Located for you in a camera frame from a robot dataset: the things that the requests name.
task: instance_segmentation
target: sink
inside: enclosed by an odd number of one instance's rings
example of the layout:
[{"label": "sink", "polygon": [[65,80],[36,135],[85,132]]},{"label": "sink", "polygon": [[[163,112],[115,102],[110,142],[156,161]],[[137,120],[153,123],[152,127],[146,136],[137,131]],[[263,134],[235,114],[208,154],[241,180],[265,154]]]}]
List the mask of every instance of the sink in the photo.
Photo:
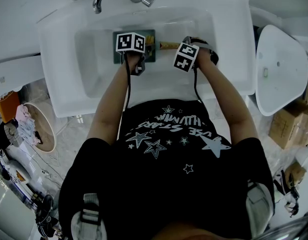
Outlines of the sink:
[{"label": "sink", "polygon": [[[256,52],[249,0],[155,0],[147,8],[130,0],[77,0],[37,23],[45,80],[58,117],[94,113],[117,72],[113,32],[155,30],[160,41],[180,43],[200,37],[219,56],[218,67],[241,95],[255,92]],[[193,72],[172,67],[175,50],[156,50],[141,76],[131,78],[130,104],[153,99],[193,100]],[[203,100],[214,98],[198,72]]]},{"label": "sink", "polygon": [[[113,64],[113,32],[145,29],[154,29],[158,41],[180,43],[185,36],[196,36],[216,46],[213,19],[202,9],[163,7],[105,18],[75,35],[79,71],[88,97],[101,97],[119,67]],[[146,64],[146,71],[141,77],[135,77],[132,88],[144,92],[157,87],[167,88],[171,82],[174,85],[190,84],[192,74],[172,67],[174,55],[175,50],[157,50],[156,62]]]}]

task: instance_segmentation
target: person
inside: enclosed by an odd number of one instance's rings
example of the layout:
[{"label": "person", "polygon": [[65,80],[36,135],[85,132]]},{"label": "person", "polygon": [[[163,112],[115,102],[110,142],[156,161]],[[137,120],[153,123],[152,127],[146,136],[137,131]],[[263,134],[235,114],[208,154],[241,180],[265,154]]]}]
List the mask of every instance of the person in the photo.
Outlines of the person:
[{"label": "person", "polygon": [[[131,72],[139,58],[128,54]],[[208,49],[199,49],[196,64],[216,95],[231,143],[197,100],[152,100],[123,112],[123,63],[61,187],[65,236],[223,240],[265,230],[274,189],[253,119]]]}]

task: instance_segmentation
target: bucket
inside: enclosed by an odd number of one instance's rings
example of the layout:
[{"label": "bucket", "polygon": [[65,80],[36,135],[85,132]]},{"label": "bucket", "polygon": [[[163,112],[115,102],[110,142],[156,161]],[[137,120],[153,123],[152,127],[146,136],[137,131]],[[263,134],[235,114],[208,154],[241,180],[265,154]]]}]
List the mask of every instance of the bucket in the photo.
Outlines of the bucket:
[{"label": "bucket", "polygon": [[50,99],[37,104],[28,102],[24,106],[35,120],[35,129],[42,140],[36,147],[44,153],[53,152],[57,145],[56,136],[66,127],[67,118],[55,115]]}]

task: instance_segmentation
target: black cable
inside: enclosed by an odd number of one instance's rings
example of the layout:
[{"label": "black cable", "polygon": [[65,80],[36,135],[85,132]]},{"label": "black cable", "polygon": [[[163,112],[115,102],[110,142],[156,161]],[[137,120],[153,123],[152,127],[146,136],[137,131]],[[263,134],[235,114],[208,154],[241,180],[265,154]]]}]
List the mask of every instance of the black cable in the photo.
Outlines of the black cable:
[{"label": "black cable", "polygon": [[204,104],[203,101],[202,101],[202,99],[200,98],[198,92],[197,92],[197,68],[194,68],[194,74],[195,74],[195,81],[194,81],[195,93],[196,93],[196,96],[197,96],[197,98],[199,99],[199,101],[200,101],[202,104]]},{"label": "black cable", "polygon": [[32,150],[34,150],[34,152],[39,156],[39,158],[40,159],[42,159],[43,160],[43,162],[45,163],[45,164],[47,164],[54,172],[56,172],[57,174],[58,174],[58,176],[61,178],[61,180],[62,181],[64,181],[64,179],[60,176],[60,174],[52,167],[52,166],[50,166],[38,153],[37,153],[37,151],[31,146],[31,145],[29,145],[31,148],[32,148]]},{"label": "black cable", "polygon": [[126,70],[127,70],[127,82],[128,82],[128,96],[127,96],[127,102],[125,106],[125,110],[127,110],[128,104],[129,104],[129,98],[130,98],[130,70],[129,70],[129,65],[128,65],[128,59],[127,59],[127,53],[124,52],[124,59],[126,63]]},{"label": "black cable", "polygon": [[21,148],[20,148],[20,150],[23,152],[23,153],[25,153],[26,155],[28,155],[32,160],[34,160],[35,161],[35,163],[38,165],[38,167],[42,170],[42,173],[48,173],[48,175],[46,175],[44,178],[46,178],[46,179],[48,179],[48,180],[50,180],[51,182],[53,182],[53,183],[55,183],[55,184],[57,184],[57,185],[59,185],[59,187],[61,188],[61,185],[59,184],[59,183],[57,183],[57,182],[55,182],[55,181],[53,181],[53,180],[51,180],[50,178],[48,178],[49,176],[51,176],[52,174],[51,173],[49,173],[47,170],[45,170],[45,169],[43,169],[40,165],[39,165],[39,163],[30,155],[30,154],[28,154],[27,152],[25,152],[24,150],[22,150]]}]

